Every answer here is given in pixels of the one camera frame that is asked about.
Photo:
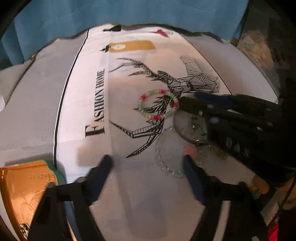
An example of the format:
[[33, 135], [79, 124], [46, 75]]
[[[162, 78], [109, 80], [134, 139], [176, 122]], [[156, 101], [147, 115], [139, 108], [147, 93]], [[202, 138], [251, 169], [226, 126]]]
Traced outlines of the person right hand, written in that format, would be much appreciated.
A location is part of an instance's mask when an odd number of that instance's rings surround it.
[[260, 193], [255, 200], [260, 210], [262, 210], [273, 197], [279, 202], [282, 202], [285, 197], [287, 197], [287, 203], [295, 201], [295, 177], [292, 177], [281, 187], [273, 187], [262, 178], [255, 175], [249, 189], [254, 195]]

